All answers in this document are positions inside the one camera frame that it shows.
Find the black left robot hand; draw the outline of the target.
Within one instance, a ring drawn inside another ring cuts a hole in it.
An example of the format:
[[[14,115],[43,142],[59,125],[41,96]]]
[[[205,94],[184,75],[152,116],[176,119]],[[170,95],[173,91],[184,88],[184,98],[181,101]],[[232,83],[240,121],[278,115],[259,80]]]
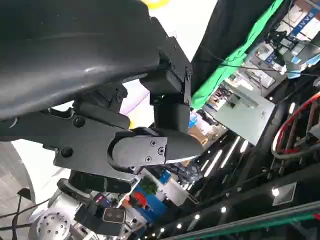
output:
[[[122,181],[198,157],[188,135],[192,66],[140,0],[3,0],[0,139],[56,151],[54,164]],[[120,87],[140,80],[154,127],[129,130]]]

